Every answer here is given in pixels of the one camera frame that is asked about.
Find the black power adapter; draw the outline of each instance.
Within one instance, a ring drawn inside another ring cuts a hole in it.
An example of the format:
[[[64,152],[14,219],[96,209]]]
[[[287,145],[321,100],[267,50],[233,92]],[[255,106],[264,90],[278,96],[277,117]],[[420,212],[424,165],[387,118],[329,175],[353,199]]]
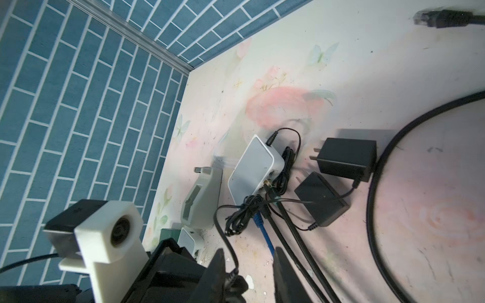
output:
[[[304,204],[315,219],[309,230],[317,226],[329,226],[336,218],[345,213],[350,206],[343,199],[348,196],[361,181],[368,182],[374,169],[377,144],[372,140],[327,138],[316,160],[320,172],[353,179],[352,189],[345,195],[337,191],[322,175],[312,172],[296,189],[295,194],[301,201],[316,203]]]
[[[316,202],[304,204],[315,219],[315,223],[308,227],[309,230],[317,226],[329,226],[350,208],[344,199],[338,198],[337,191],[317,172],[312,172],[295,189],[295,194],[301,201]]]
[[[316,160],[320,172],[368,182],[377,158],[377,143],[373,140],[327,138]]]

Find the black plastic housing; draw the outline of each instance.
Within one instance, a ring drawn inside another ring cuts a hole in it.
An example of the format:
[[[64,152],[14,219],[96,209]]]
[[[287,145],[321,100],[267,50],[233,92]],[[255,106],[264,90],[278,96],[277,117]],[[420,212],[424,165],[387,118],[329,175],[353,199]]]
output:
[[[376,157],[376,141],[327,138],[316,161],[323,174],[368,182]]]
[[[107,202],[82,199],[47,222],[44,232],[60,257],[81,258],[74,228]]]
[[[316,172],[312,172],[295,189],[295,194],[301,201],[320,202],[304,204],[318,226],[329,226],[350,208],[344,199],[327,201],[340,195],[322,175]]]

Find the small white router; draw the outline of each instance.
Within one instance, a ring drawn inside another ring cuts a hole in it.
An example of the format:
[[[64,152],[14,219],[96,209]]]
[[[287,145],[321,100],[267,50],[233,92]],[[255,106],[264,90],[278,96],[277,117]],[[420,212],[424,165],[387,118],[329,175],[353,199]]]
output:
[[[243,204],[245,197],[257,193],[265,180],[274,181],[284,166],[275,148],[254,135],[227,182],[234,203]]]

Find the thick black cable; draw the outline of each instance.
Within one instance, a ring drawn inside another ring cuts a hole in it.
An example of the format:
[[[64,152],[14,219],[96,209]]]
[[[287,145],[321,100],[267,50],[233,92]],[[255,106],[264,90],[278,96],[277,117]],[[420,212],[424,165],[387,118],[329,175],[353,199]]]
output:
[[[485,16],[471,17],[470,24],[485,25]]]
[[[439,114],[442,114],[444,112],[447,112],[459,106],[469,104],[471,102],[475,102],[482,99],[485,99],[485,91],[481,91],[481,92],[457,99],[455,101],[448,102],[414,119],[403,129],[401,129],[394,136],[394,138],[392,138],[391,142],[387,145],[387,147],[385,148],[384,152],[381,155],[381,158],[376,164],[372,181],[369,186],[369,195],[367,196],[367,211],[366,211],[367,238],[369,241],[369,246],[371,248],[372,257],[374,258],[375,264],[377,265],[379,272],[381,273],[382,277],[384,278],[384,280],[386,281],[387,285],[392,290],[394,295],[396,295],[396,297],[402,303],[411,303],[413,301],[410,298],[408,298],[406,294],[404,294],[402,290],[403,288],[395,280],[393,275],[390,273],[389,269],[387,269],[377,245],[375,229],[374,229],[375,195],[377,193],[377,188],[382,176],[382,172],[384,170],[384,166],[386,165],[389,159],[389,156],[391,155],[393,149],[397,146],[399,141],[401,141],[402,138],[404,138],[404,136],[406,136],[415,127],[419,126],[423,122],[433,117],[438,116]]]
[[[45,260],[45,259],[51,259],[51,258],[57,258],[57,257],[59,257],[59,254],[39,255],[37,257],[18,261],[18,262],[9,264],[7,266],[4,266],[0,269],[0,273],[6,272],[8,270],[14,269],[15,267],[19,267],[19,266],[29,264],[29,263],[32,263],[32,262],[41,261],[41,260]]]
[[[278,216],[278,217],[282,218],[283,220],[285,219],[285,218],[283,218],[283,216],[282,216],[282,215],[280,215],[280,214],[279,214],[279,213],[278,213],[278,212],[277,212],[277,211],[276,211],[276,210],[275,210],[275,209],[274,209],[274,208],[271,206],[271,204],[268,204],[268,208],[269,208],[269,209],[270,209],[270,210],[273,212],[273,214],[275,214],[276,216]],[[307,229],[300,228],[298,225],[296,225],[296,224],[294,224],[294,223],[293,223],[293,226],[295,226],[295,228],[296,228],[296,229],[301,230],[301,231],[308,231],[308,230],[309,230],[308,228],[307,228]]]
[[[333,288],[331,287],[331,285],[329,284],[329,282],[327,281],[327,279],[323,275],[322,271],[320,270],[320,267],[318,267],[317,262],[315,261],[315,259],[311,255],[311,253],[308,250],[308,247],[306,246],[305,242],[303,242],[302,237],[300,236],[300,234],[298,233],[296,228],[293,226],[293,222],[291,221],[290,216],[286,212],[286,209],[283,207],[283,204],[281,204],[281,202],[277,202],[276,206],[278,207],[279,211],[281,212],[281,215],[285,219],[286,225],[288,225],[288,227],[290,228],[290,231],[293,234],[293,237],[295,238],[296,243],[300,247],[305,258],[307,259],[311,269],[313,270],[313,272],[317,276],[317,279],[320,281],[323,288],[325,289],[328,297],[330,298],[330,301],[333,302],[333,303],[340,303],[340,299],[338,298],[338,296],[334,292]]]
[[[232,248],[231,243],[227,239],[226,234],[222,230],[221,226],[219,225],[219,221],[217,220],[217,211],[220,210],[221,208],[241,208],[241,206],[238,206],[238,205],[221,205],[215,210],[214,217],[213,217],[215,229],[217,229],[219,236],[221,236],[222,241],[226,245],[227,249],[229,249],[231,257],[234,260],[234,269],[231,271],[231,273],[229,273],[229,277],[226,280],[226,287],[230,287],[232,285],[232,283],[236,280],[236,278],[239,274],[239,260],[238,260],[238,257],[236,256],[236,252],[234,251],[234,248]]]
[[[268,216],[266,219],[270,223],[271,227],[275,231],[276,236],[280,240],[281,244],[285,248],[285,250],[288,253],[288,255],[290,256],[290,258],[295,263],[295,265],[298,268],[298,270],[302,273],[302,275],[304,276],[304,278],[307,280],[308,284],[310,284],[310,286],[313,289],[313,291],[317,294],[317,296],[320,298],[320,300],[323,303],[330,303],[328,301],[328,299],[325,297],[325,295],[323,294],[323,292],[320,290],[320,288],[318,288],[318,285],[315,283],[315,281],[311,278],[311,276],[309,275],[309,273],[307,272],[307,270],[305,269],[305,267],[303,267],[303,264],[300,262],[300,260],[298,260],[298,257],[295,255],[295,253],[293,252],[293,250],[291,250],[291,247],[286,242],[285,237],[283,236],[283,234],[279,230],[278,225],[276,225],[276,222],[273,220],[273,218],[271,216]]]

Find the blue tile wallpaper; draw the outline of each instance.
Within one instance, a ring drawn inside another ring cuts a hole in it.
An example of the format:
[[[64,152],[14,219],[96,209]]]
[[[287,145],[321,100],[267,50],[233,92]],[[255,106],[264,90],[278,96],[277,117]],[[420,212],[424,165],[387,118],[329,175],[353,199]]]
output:
[[[97,1],[197,67],[311,0]]]
[[[143,23],[160,1],[130,2],[117,1]],[[43,227],[83,198],[132,201],[146,220],[187,83],[65,0],[12,3],[0,20],[0,267],[52,253]],[[177,26],[195,18],[187,10]],[[59,261],[7,271],[0,286],[90,287]]]

